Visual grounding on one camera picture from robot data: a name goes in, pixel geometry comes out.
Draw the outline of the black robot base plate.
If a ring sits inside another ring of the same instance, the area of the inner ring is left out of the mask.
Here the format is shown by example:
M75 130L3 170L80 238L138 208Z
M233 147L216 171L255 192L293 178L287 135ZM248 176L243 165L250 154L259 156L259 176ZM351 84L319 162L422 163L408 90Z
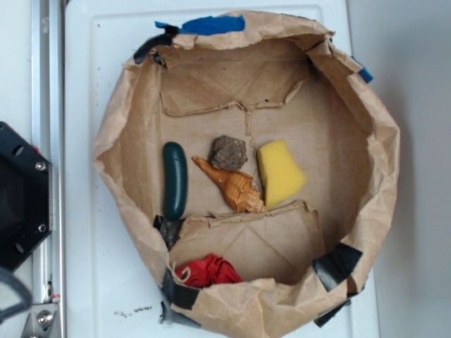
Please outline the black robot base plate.
M1 122L1 267L17 270L51 232L50 163Z

